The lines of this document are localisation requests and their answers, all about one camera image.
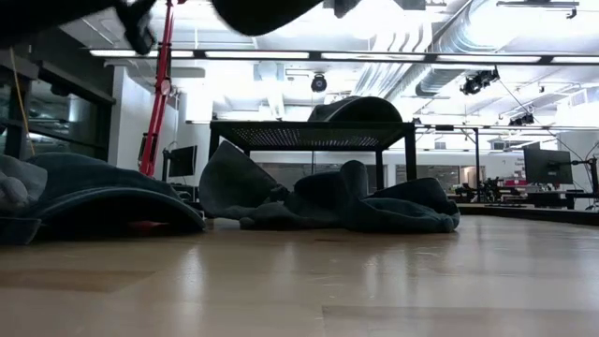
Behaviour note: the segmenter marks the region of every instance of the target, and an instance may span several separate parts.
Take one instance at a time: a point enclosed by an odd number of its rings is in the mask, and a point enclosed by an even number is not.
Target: spotlight
[[[500,77],[497,66],[494,70],[479,71],[476,75],[466,78],[466,82],[461,86],[460,91],[465,95],[476,95],[498,79],[500,79]]]
[[[526,112],[525,114],[510,120],[508,126],[525,126],[532,124],[534,124],[534,115],[531,112]]]
[[[322,93],[327,90],[327,80],[325,80],[324,74],[316,74],[314,75],[314,79],[312,80],[312,91],[315,93]]]

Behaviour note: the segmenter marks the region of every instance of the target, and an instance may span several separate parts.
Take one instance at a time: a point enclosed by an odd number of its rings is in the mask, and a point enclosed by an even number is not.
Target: black cable
[[[512,94],[512,92],[509,90],[509,88],[507,88],[507,86],[504,84],[504,82],[499,79],[499,83],[502,84],[502,86],[505,88],[505,90],[514,98],[514,100],[516,100],[516,102],[518,102],[518,104],[520,105],[521,108],[524,109],[525,112],[529,112],[528,109],[526,109],[524,107],[524,105],[522,103],[520,103],[520,101],[518,100],[518,98]],[[536,117],[534,117],[534,121],[539,123],[540,125],[543,125],[541,122],[539,122],[538,119],[536,119]],[[545,129],[555,140],[557,140],[561,145],[563,145],[563,147],[565,147],[566,149],[568,149],[571,153],[573,153],[578,159],[580,159],[580,161],[586,161],[584,159],[582,159],[582,157],[580,155],[578,155],[574,150],[572,150],[568,145],[566,145],[561,139],[558,139],[557,135],[555,135],[553,132],[551,132],[549,129]],[[584,166],[585,171],[587,172],[587,178],[589,178],[589,183],[591,183],[592,185],[592,178],[591,178],[591,173],[589,172],[589,168],[587,168],[587,166]]]

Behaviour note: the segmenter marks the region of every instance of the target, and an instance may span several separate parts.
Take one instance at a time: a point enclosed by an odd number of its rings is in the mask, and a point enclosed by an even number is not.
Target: wooden floor
[[[0,248],[2,336],[599,335],[599,230],[242,232]]]

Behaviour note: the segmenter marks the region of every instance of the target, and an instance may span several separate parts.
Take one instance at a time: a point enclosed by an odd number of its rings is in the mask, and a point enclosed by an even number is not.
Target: curved black object
[[[178,232],[205,227],[170,185],[139,172],[78,154],[40,154],[27,161],[48,171],[46,188],[37,202],[8,215],[14,221],[0,222],[0,242],[27,244],[40,227],[58,236],[91,235],[136,221],[169,223]]]
[[[308,122],[402,122],[389,101],[374,96],[349,96],[335,103],[317,105]]]
[[[247,36],[261,36],[281,28],[321,2],[292,0],[274,4],[265,0],[212,0],[220,17]]]
[[[115,7],[131,47],[140,54],[150,51],[155,39],[148,28],[148,13],[156,0],[0,0],[0,49],[46,29]]]

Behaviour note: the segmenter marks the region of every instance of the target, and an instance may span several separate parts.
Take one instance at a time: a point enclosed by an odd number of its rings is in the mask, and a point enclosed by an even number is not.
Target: white column
[[[179,127],[177,131],[178,147],[197,145],[196,174],[185,178],[188,184],[199,185],[201,173],[208,164],[210,149],[210,120],[212,119],[212,98],[202,88],[188,90],[179,97]],[[194,121],[199,124],[188,124]]]

